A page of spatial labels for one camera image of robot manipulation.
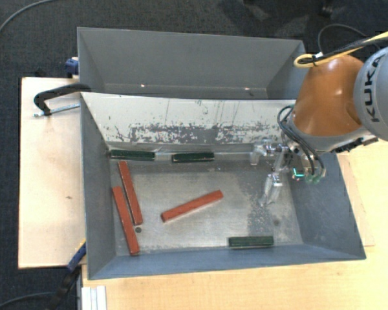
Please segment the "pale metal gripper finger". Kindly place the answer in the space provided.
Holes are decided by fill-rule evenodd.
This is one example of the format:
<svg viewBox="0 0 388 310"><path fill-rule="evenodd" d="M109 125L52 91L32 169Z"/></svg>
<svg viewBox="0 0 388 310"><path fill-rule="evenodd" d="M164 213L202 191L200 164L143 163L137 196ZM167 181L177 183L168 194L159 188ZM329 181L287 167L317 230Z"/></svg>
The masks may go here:
<svg viewBox="0 0 388 310"><path fill-rule="evenodd" d="M253 144L252 151L250 153L250 164L257 165L260 157L271 158L274 157L277 152L277 147L272 141L262 141Z"/></svg>
<svg viewBox="0 0 388 310"><path fill-rule="evenodd" d="M278 172L272 172L268 174L263 185L263 193L259 200L261 207L266 207L267 205L276 201L279 196L280 190L282 187L281 175Z"/></svg>

